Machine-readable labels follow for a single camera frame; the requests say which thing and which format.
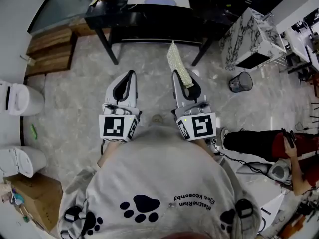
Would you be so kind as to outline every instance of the paw print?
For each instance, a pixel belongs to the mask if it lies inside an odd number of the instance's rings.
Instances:
[[[146,215],[143,213],[148,213],[151,211],[154,211],[155,209],[157,209],[160,206],[160,201],[157,199],[152,199],[148,196],[145,195],[136,195],[133,197],[133,201],[136,205],[136,209],[140,212],[140,214],[138,214],[135,217],[135,221],[137,223],[141,223],[146,219]],[[134,211],[133,210],[128,210],[128,208],[130,207],[130,203],[129,202],[123,202],[120,204],[120,208],[122,210],[126,210],[124,212],[124,217],[125,218],[130,218],[134,215]],[[149,215],[149,222],[155,222],[157,221],[159,218],[159,215],[156,212],[153,212]]]
[[[225,211],[221,214],[221,216],[219,217],[220,220],[221,220],[221,224],[220,224],[220,227],[221,229],[225,230],[228,232],[228,233],[231,233],[232,231],[232,224],[233,224],[233,220],[234,220],[234,217],[235,217],[235,210],[234,209],[230,209],[229,211]]]
[[[88,235],[91,236],[93,234],[92,228],[94,228],[94,231],[97,232],[100,230],[101,224],[103,224],[103,219],[101,217],[98,217],[96,219],[94,213],[88,212],[86,214],[85,223],[84,223],[83,230],[82,230],[81,234],[84,236],[85,233],[88,233]]]

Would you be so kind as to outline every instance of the person's arm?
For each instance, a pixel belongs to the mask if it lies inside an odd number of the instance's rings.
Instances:
[[[294,144],[294,148],[291,148],[287,139],[284,137],[284,146],[285,146],[285,153],[288,155],[291,162],[291,174],[292,174],[294,195],[299,196],[299,195],[302,195],[307,190],[311,189],[311,185],[308,183],[307,180],[303,179],[303,174],[301,172],[301,169],[298,163],[297,149],[295,144]]]
[[[122,145],[122,142],[109,142],[108,146],[106,147],[102,157],[98,161],[98,166],[102,167],[105,160],[112,155],[112,153],[120,146]]]
[[[201,147],[203,150],[205,150],[210,156],[214,157],[215,154],[211,151],[211,149],[207,146],[206,142],[203,139],[194,140],[191,141],[192,143],[195,143],[197,146]]]

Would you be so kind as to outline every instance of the foot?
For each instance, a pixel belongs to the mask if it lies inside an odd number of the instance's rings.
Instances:
[[[152,117],[152,123],[155,123],[155,124],[163,124],[164,122],[164,119],[161,115],[159,114],[155,114],[153,115]]]
[[[229,133],[229,130],[227,128],[223,128],[221,130],[221,133],[220,133],[220,139],[221,139],[221,147],[222,149],[226,149],[225,146],[224,146],[224,140],[225,140],[225,137],[226,135]]]

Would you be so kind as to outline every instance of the gray machine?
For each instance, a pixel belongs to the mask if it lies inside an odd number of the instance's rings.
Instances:
[[[186,88],[178,72],[172,73],[176,100],[175,121],[187,141],[216,136],[216,116],[211,112],[202,80],[188,71],[194,85]],[[107,141],[128,142],[140,121],[136,107],[137,77],[129,71],[117,77],[107,88],[103,114],[99,115],[100,137]]]

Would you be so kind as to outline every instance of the toilet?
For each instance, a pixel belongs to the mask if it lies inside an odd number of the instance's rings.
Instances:
[[[38,170],[46,167],[42,151],[28,146],[10,146],[0,149],[0,176],[21,173],[31,178]]]
[[[39,91],[0,79],[0,113],[7,110],[11,115],[28,116],[41,112],[43,107],[44,97]]]

